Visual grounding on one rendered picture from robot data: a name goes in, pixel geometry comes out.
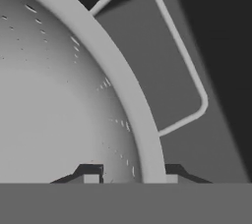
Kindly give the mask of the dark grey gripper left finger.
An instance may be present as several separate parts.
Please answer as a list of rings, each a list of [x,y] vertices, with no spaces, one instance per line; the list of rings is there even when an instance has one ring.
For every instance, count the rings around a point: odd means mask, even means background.
[[[53,181],[53,184],[102,184],[103,181],[102,164],[80,164],[72,174]]]

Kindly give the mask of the grey metal colander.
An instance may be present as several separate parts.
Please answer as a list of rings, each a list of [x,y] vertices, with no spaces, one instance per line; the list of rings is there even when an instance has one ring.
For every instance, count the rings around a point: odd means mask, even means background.
[[[160,137],[209,101],[162,0],[155,0],[202,100],[159,130],[136,76],[78,0],[0,0],[0,183],[50,183],[102,164],[104,183],[165,183]]]

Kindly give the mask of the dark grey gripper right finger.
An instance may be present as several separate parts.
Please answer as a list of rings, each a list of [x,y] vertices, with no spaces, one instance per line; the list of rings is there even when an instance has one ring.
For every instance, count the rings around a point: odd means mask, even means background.
[[[183,179],[187,179],[191,182],[198,184],[209,184],[210,181],[200,178],[198,176],[192,175],[186,171],[186,169],[181,164],[166,164],[165,173],[167,175],[177,175]]]

